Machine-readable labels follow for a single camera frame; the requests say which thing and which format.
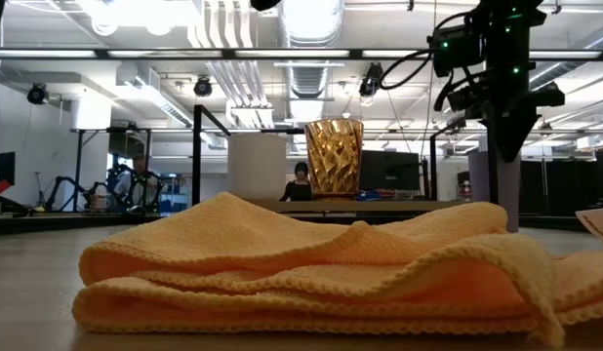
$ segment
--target air duct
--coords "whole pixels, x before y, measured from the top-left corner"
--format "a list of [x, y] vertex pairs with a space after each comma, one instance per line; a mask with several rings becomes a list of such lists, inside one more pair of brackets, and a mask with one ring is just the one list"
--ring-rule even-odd
[[[589, 35], [586, 39], [583, 39], [584, 42], [587, 42], [590, 38], [591, 43], [583, 46], [586, 50], [603, 50], [603, 34], [602, 31], [599, 31], [596, 34]], [[538, 72], [534, 75], [529, 81], [529, 89], [537, 90], [546, 84], [554, 81], [555, 79], [568, 74], [575, 69], [583, 66], [587, 62], [585, 61], [571, 61], [571, 62], [558, 62], [558, 63], [548, 63], [546, 65], [540, 65], [538, 67]]]
[[[286, 0], [278, 7], [280, 38], [286, 48], [331, 48], [341, 34], [344, 0]], [[290, 110], [298, 121], [321, 116], [331, 68], [287, 67]]]

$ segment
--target microfiber towel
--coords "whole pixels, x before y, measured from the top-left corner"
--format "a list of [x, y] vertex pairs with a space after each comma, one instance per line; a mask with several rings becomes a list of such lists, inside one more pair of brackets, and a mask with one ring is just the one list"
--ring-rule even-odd
[[561, 347], [603, 317], [603, 252], [551, 256], [473, 203], [315, 224], [222, 193], [86, 249], [75, 319], [95, 332], [503, 333]]

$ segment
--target computer monitor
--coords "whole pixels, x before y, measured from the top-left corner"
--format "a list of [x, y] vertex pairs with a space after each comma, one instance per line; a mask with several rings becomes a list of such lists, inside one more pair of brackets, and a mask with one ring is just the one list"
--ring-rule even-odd
[[419, 154], [362, 151], [360, 189], [421, 191]]

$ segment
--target folded towel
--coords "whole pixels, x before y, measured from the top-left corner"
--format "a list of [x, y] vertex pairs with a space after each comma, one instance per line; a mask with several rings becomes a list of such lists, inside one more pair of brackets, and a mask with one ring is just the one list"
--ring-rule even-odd
[[530, 332], [603, 317], [603, 252], [553, 257], [474, 203], [370, 226], [221, 194], [86, 249], [75, 319], [97, 332]]

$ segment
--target gold cup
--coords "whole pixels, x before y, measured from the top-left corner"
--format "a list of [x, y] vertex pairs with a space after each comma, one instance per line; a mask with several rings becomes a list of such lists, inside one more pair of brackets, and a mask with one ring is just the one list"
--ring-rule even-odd
[[361, 122], [319, 120], [305, 126], [310, 183], [316, 200], [353, 200], [360, 180]]

